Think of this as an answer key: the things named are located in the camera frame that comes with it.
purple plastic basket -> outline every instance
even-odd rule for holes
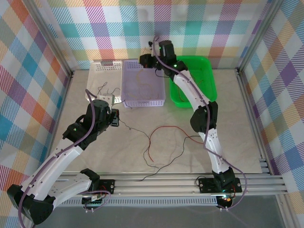
[[[125,107],[163,106],[166,98],[165,81],[155,75],[155,69],[146,69],[138,60],[123,62],[122,101]]]

plaid fabric backdrop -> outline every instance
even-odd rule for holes
[[[68,77],[22,1],[0,5],[0,227],[14,228],[6,190],[44,161]]]
[[[245,70],[271,165],[304,227],[304,1],[286,0]]]
[[[154,35],[177,55],[235,68],[271,0],[36,0],[73,69],[94,59],[138,58]]]

table surface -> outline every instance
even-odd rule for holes
[[[63,132],[80,115],[86,113],[89,102],[85,89],[89,71],[76,71],[66,102],[58,123],[52,149],[62,138]],[[227,160],[245,173],[261,173],[260,154],[250,129],[246,108],[242,99],[234,70],[213,70],[218,92],[218,136]],[[191,108],[177,108],[169,95],[169,81],[166,80],[166,101],[161,107],[125,108],[123,104],[114,107],[120,111],[120,118],[128,126],[144,131],[152,131],[163,125],[175,125],[188,135],[197,135],[191,126]],[[162,167],[183,149],[186,135],[177,128],[161,128],[151,138],[150,155],[146,159],[150,165]],[[120,122],[119,127],[109,127],[98,136],[67,167],[66,171],[81,171],[90,168],[95,172],[156,172],[158,169],[147,166],[143,152],[149,140],[142,132],[129,130]],[[186,139],[185,150],[181,157],[160,172],[211,172],[211,161],[201,144]]]

green plastic basket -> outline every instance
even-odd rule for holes
[[[217,99],[217,90],[212,73],[210,61],[203,56],[178,56],[178,60],[183,61],[204,95],[210,100]],[[191,108],[191,104],[179,87],[170,80],[170,97],[179,108]]]

white plastic basket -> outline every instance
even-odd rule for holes
[[[122,61],[93,62],[90,66],[86,88],[94,95],[113,93],[114,103],[120,103],[122,88]]]
[[[163,77],[155,69],[143,68],[138,60],[123,62],[122,100],[125,107],[163,106],[166,99]]]

